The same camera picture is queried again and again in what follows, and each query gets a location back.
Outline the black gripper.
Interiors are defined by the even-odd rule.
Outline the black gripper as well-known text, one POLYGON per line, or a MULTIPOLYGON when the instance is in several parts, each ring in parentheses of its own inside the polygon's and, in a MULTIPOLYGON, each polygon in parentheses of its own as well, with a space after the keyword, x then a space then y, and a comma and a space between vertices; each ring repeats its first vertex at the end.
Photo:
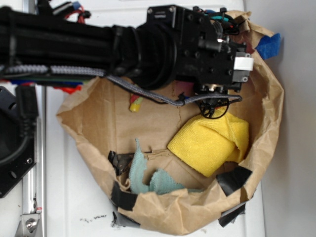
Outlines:
MULTIPOLYGON (((148 8, 147 30, 155 44, 157 71, 147 79, 147 89, 158 89, 174 80, 193 82, 200 88, 239 91, 248 81, 254 60, 246 43, 230 37, 239 25, 222 7, 218 12, 198 6, 148 8)), ((204 99, 198 104, 206 119, 219 119, 229 108, 228 99, 204 99)))

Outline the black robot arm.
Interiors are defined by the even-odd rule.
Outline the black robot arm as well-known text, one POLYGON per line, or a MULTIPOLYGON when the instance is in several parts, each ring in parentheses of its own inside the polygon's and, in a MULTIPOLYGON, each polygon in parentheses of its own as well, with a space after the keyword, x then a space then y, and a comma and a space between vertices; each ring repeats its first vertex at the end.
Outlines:
POLYGON ((197 102, 202 115, 240 102, 254 60, 246 43, 230 35, 238 24, 219 12, 178 5, 152 6, 145 24, 96 27, 78 2, 52 8, 38 2, 38 14, 0 9, 0 76, 12 82, 75 87, 107 77, 127 91, 158 103, 197 102))

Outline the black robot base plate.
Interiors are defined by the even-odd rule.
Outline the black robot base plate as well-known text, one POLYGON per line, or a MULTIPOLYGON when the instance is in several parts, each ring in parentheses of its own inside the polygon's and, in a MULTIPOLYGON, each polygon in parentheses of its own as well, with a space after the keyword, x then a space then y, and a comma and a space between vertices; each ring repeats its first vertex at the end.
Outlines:
POLYGON ((0 87, 0 197, 4 198, 35 165, 39 116, 36 89, 0 87))

